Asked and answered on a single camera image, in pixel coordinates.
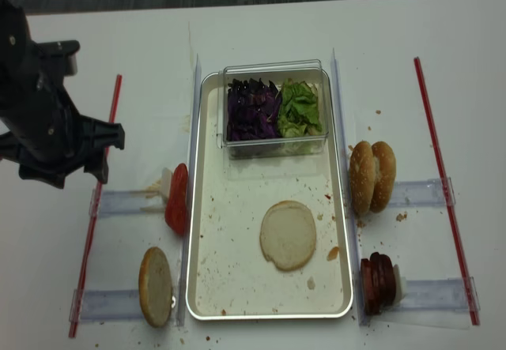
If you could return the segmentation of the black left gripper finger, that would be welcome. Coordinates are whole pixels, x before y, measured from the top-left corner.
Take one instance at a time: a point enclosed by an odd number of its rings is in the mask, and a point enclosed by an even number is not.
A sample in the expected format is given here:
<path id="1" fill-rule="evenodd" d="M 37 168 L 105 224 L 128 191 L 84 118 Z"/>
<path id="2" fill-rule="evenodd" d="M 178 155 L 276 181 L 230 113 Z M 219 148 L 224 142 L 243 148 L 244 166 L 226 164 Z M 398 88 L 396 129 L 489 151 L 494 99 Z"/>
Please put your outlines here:
<path id="1" fill-rule="evenodd" d="M 77 146 L 79 149 L 124 149 L 125 132 L 121 124 L 79 116 Z"/>
<path id="2" fill-rule="evenodd" d="M 63 165 L 46 170 L 35 165 L 21 164 L 18 175 L 23 180 L 35 180 L 57 189 L 63 189 L 66 177 L 79 169 L 82 169 L 84 173 L 93 175 L 99 183 L 106 184 L 109 172 L 107 151 L 102 149 L 86 158 L 66 160 Z"/>

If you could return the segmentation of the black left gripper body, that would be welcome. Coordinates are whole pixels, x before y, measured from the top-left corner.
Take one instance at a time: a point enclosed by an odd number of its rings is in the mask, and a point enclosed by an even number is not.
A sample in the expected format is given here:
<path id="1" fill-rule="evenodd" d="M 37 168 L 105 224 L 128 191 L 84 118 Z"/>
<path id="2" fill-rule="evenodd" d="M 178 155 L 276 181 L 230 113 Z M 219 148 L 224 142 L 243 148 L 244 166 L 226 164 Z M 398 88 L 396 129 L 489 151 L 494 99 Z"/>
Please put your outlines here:
<path id="1" fill-rule="evenodd" d="M 84 164 L 83 119 L 67 73 L 1 74 L 1 158 L 18 164 Z"/>

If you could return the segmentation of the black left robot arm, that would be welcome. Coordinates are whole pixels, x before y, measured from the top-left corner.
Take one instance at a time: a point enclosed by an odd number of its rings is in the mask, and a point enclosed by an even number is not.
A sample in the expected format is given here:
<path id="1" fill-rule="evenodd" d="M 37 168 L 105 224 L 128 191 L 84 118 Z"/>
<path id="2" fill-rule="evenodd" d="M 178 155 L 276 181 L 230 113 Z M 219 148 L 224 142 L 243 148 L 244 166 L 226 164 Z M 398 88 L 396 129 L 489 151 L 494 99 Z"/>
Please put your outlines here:
<path id="1" fill-rule="evenodd" d="M 79 50 L 76 40 L 35 42 L 24 10 L 1 0 L 1 158 L 21 179 L 62 189 L 83 169 L 105 184 L 108 149 L 124 148 L 121 124 L 82 115 L 66 91 Z"/>

